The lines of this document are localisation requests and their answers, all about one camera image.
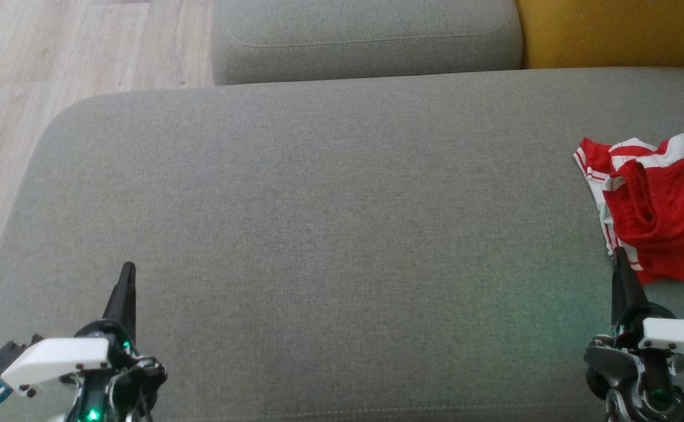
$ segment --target wooden floor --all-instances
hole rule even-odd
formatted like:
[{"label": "wooden floor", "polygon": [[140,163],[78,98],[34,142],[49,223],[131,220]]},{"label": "wooden floor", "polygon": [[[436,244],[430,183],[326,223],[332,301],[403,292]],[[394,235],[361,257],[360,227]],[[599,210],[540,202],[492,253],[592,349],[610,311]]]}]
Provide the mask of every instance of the wooden floor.
[{"label": "wooden floor", "polygon": [[37,139],[96,94],[212,85],[211,0],[0,0],[0,236]]}]

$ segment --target gray sofa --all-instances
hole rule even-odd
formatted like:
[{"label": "gray sofa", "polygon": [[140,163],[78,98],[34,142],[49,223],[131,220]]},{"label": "gray sofa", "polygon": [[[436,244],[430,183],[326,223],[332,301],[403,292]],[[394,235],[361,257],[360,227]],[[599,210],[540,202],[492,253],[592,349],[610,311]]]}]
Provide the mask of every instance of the gray sofa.
[{"label": "gray sofa", "polygon": [[518,69],[513,0],[218,0],[217,85]]},{"label": "gray sofa", "polygon": [[[259,67],[216,80],[324,74]],[[99,318],[130,260],[140,347],[170,372],[157,422],[596,422],[582,357],[611,266],[571,153],[683,131],[684,69],[90,98],[50,124],[12,209],[0,347]],[[684,318],[684,283],[647,294]],[[13,398],[0,421],[71,399]]]}]

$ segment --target black cable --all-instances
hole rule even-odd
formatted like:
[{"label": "black cable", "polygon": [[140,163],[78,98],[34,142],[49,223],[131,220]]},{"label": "black cable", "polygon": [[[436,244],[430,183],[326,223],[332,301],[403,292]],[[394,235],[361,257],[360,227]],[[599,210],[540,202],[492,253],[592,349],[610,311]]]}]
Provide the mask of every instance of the black cable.
[{"label": "black cable", "polygon": [[149,406],[147,406],[146,398],[144,397],[144,390],[142,388],[138,389],[138,398],[141,400],[141,407],[144,408],[144,416],[147,417],[148,422],[154,422],[151,413],[149,413]]}]

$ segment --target red clothing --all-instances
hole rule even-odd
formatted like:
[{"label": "red clothing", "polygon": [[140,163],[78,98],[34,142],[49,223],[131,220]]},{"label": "red clothing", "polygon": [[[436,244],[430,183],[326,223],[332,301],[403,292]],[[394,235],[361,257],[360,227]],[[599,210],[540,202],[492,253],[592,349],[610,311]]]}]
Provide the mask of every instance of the red clothing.
[{"label": "red clothing", "polygon": [[597,178],[609,172],[602,182],[604,204],[597,203],[601,221],[607,212],[612,222],[605,227],[614,232],[609,250],[617,244],[632,250],[642,283],[684,280],[684,134],[658,149],[638,139],[612,147],[585,139],[580,150],[588,180],[590,171]]}]

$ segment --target yellow cushion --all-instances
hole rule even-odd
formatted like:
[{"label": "yellow cushion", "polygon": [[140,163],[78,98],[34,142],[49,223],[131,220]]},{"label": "yellow cushion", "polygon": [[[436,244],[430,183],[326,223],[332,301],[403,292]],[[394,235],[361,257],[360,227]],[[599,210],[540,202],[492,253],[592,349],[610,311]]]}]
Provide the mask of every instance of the yellow cushion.
[{"label": "yellow cushion", "polygon": [[684,0],[516,0],[524,65],[684,66]]}]

